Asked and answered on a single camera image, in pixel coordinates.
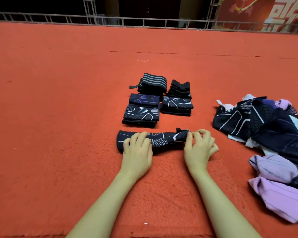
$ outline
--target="hand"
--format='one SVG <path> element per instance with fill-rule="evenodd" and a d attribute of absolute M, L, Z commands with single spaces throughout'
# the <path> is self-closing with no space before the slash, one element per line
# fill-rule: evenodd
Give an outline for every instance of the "hand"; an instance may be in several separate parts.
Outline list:
<path fill-rule="evenodd" d="M 211 137 L 210 131 L 199 129 L 197 132 L 188 132 L 184 147 L 184 159 L 191 174 L 207 170 L 207 162 L 212 154 L 219 150 Z"/>
<path fill-rule="evenodd" d="M 152 144 L 147 132 L 135 133 L 124 141 L 120 172 L 133 182 L 139 180 L 151 167 Z"/>

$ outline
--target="metal railing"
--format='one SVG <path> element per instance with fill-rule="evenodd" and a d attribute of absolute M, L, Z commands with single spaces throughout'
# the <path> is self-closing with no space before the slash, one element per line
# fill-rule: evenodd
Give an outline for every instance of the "metal railing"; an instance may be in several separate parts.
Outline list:
<path fill-rule="evenodd" d="M 218 21 L 217 19 L 210 19 L 213 12 L 213 7 L 218 6 L 218 4 L 214 3 L 215 0 L 211 0 L 207 20 L 99 16 L 96 12 L 95 0 L 83 1 L 86 15 L 0 12 L 0 21 L 61 25 L 276 33 L 274 32 L 274 26 L 271 23 Z M 130 20 L 139 20 L 139 22 L 137 24 L 133 22 L 133 24 L 130 25 Z M 152 26 L 152 21 L 157 22 L 158 26 Z M 298 24 L 289 24 L 287 29 L 277 33 L 298 34 Z"/>

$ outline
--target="forearm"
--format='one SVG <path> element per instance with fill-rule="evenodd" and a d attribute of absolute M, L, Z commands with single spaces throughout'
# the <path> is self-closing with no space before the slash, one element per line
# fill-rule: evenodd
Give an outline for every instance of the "forearm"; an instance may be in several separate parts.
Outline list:
<path fill-rule="evenodd" d="M 218 238 L 261 237 L 207 172 L 199 172 L 192 176 Z"/>
<path fill-rule="evenodd" d="M 111 234 L 119 209 L 135 182 L 120 173 L 90 207 L 67 238 L 106 238 Z"/>

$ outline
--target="black elastic band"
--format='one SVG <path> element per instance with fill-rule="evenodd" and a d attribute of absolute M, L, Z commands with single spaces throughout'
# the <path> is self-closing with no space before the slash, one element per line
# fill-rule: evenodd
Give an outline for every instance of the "black elastic band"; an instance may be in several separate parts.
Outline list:
<path fill-rule="evenodd" d="M 138 88 L 139 85 L 141 84 L 141 81 L 142 81 L 142 78 L 140 78 L 140 81 L 139 81 L 139 83 L 136 86 L 129 86 L 129 88 Z"/>

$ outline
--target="red carpet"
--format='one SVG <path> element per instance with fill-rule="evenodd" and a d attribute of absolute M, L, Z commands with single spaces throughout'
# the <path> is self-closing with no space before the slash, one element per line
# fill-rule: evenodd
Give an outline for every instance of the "red carpet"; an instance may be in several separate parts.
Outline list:
<path fill-rule="evenodd" d="M 298 36 L 0 23 L 0 237 L 67 234 L 109 186 L 116 135 L 144 72 L 190 81 L 191 117 L 157 131 L 211 130 L 215 182 L 264 238 L 298 238 L 248 186 L 254 150 L 212 129 L 215 100 L 251 93 L 298 110 Z M 112 237 L 211 237 L 182 151 L 161 153 L 127 196 Z"/>

